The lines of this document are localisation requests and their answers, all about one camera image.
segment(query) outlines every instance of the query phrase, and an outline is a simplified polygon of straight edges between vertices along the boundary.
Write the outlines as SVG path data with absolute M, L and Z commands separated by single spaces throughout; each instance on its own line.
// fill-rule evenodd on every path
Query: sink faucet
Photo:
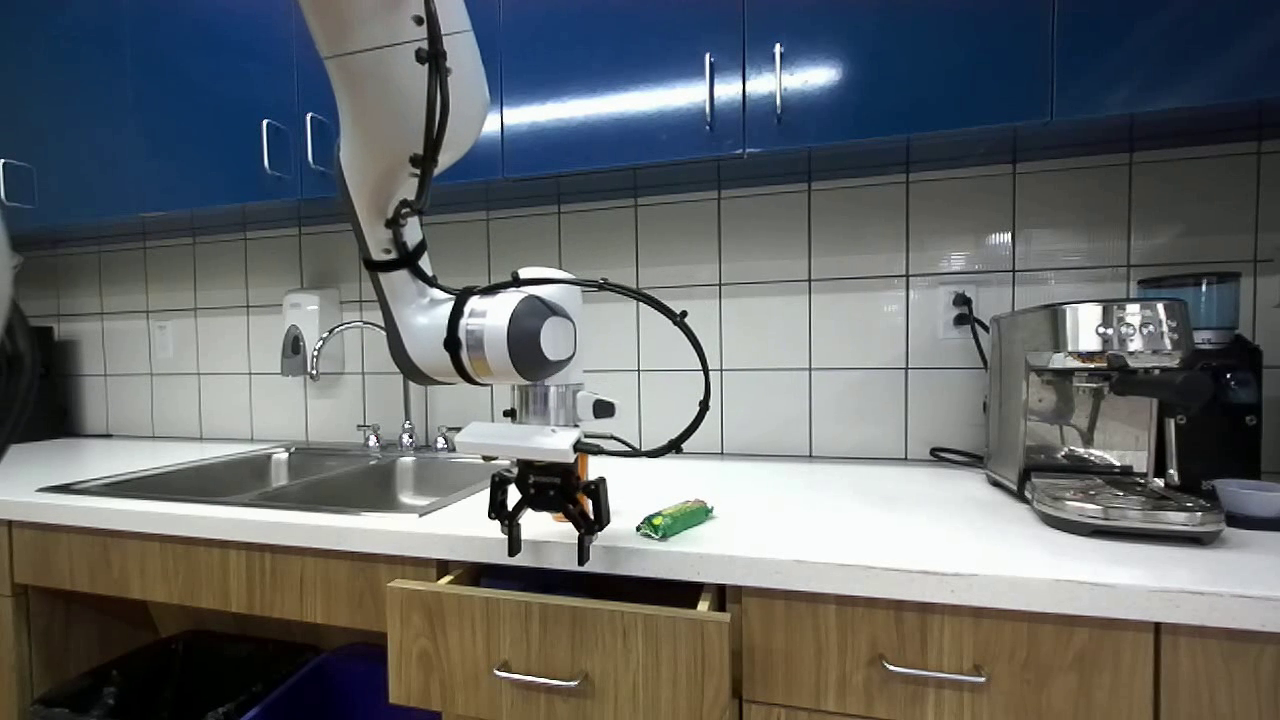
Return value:
M 320 380 L 320 356 L 324 356 L 324 348 L 330 348 L 342 333 L 348 333 L 348 327 L 390 333 L 390 327 L 376 322 L 376 321 L 342 321 L 342 322 L 330 322 L 324 334 L 320 334 L 320 343 L 317 343 L 317 350 L 308 356 L 308 377 L 311 377 L 311 380 Z M 376 424 L 356 424 L 356 429 L 366 431 L 366 434 L 360 434 L 366 446 L 371 446 L 371 453 L 386 446 Z M 402 377 L 402 440 L 395 440 L 395 443 L 402 443 L 402 446 L 417 446 L 412 396 L 410 396 L 410 380 L 403 380 L 403 377 Z

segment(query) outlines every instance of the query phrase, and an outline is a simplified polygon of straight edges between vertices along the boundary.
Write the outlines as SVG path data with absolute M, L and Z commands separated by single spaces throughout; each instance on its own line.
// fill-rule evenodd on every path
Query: drawer handle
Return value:
M 986 673 L 986 669 L 974 669 L 974 673 L 933 673 L 933 669 L 898 663 L 898 660 L 889 660 L 889 654 L 879 654 L 879 669 L 884 669 L 889 677 L 908 677 L 908 681 L 989 686 L 989 673 Z
M 582 692 L 582 677 L 538 677 L 538 673 L 513 673 L 507 663 L 490 669 L 493 681 L 526 684 L 526 686 L 554 686 L 554 692 Z

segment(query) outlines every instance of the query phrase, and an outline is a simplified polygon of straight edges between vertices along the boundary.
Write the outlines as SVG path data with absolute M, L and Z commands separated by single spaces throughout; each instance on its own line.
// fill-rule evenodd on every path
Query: kitchen counter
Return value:
M 507 560 L 490 496 L 433 515 L 263 510 L 161 499 L 48 496 L 44 483 L 131 474 L 263 453 L 263 443 L 48 440 L 0 461 L 0 519 L 366 556 L 576 566 L 576 536 L 526 515 Z M 869 601 L 1012 609 L 1146 624 L 1280 631 L 1280 531 L 1229 527 L 1218 544 L 1104 540 L 1046 527 L 978 466 L 822 461 L 598 461 L 614 527 L 589 573 L 790 586 Z M 704 496 L 716 519 L 667 544 L 646 510 Z

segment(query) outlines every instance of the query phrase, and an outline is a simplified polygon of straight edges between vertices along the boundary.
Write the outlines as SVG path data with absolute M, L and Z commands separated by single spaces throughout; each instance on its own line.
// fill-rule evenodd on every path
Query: open drawer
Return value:
M 391 705 L 453 720 L 733 716 L 720 592 L 567 573 L 548 592 L 546 578 L 390 584 Z

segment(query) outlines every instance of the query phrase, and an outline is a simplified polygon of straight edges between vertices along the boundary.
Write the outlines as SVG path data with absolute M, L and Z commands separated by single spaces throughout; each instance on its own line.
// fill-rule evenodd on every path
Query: cabinet handle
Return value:
M 936 669 L 898 663 L 898 660 L 889 660 L 889 654 L 879 654 L 879 669 L 884 669 L 889 677 L 908 677 L 908 681 L 989 686 L 989 673 L 986 673 L 986 669 L 974 669 L 974 673 L 936 673 Z
M 771 45 L 771 121 L 778 123 L 790 114 L 784 97 L 790 97 L 790 48 Z
M 526 684 L 526 686 L 554 686 L 554 692 L 582 692 L 582 677 L 538 677 L 538 673 L 513 673 L 507 663 L 490 669 L 493 681 Z
M 716 51 L 704 51 L 704 126 L 716 126 Z
M 330 123 L 330 114 L 320 111 L 304 111 L 304 147 L 308 147 L 308 167 L 311 170 L 333 170 L 330 162 L 317 159 L 317 135 L 320 135 L 320 123 Z
M 8 196 L 8 167 L 33 167 L 25 159 L 13 159 L 13 155 L 0 155 L 0 207 L 33 207 L 33 202 L 21 202 L 18 196 Z
M 267 175 L 283 175 L 283 170 L 274 162 L 274 126 L 283 130 L 283 123 L 275 123 L 274 114 L 263 114 L 263 121 L 255 123 L 255 147 L 263 152 L 263 155 L 259 155 L 259 159 L 263 159 L 263 170 L 267 170 Z

